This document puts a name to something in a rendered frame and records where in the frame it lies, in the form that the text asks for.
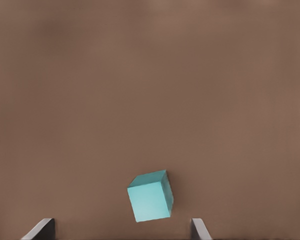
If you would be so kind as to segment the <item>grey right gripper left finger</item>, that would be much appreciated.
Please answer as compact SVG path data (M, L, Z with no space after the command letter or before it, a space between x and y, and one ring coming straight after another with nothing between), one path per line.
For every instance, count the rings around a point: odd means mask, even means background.
M55 219L42 219L20 240L56 240Z

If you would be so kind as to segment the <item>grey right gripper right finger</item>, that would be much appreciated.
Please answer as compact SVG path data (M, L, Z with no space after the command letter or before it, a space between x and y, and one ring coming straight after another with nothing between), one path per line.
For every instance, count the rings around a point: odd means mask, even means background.
M191 240L213 240L201 218L191 219Z

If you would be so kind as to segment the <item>light blue cube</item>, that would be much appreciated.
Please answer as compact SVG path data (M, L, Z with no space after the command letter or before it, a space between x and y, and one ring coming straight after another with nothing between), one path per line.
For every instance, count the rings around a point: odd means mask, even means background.
M174 196L166 170L136 176L127 193L137 223L171 217Z

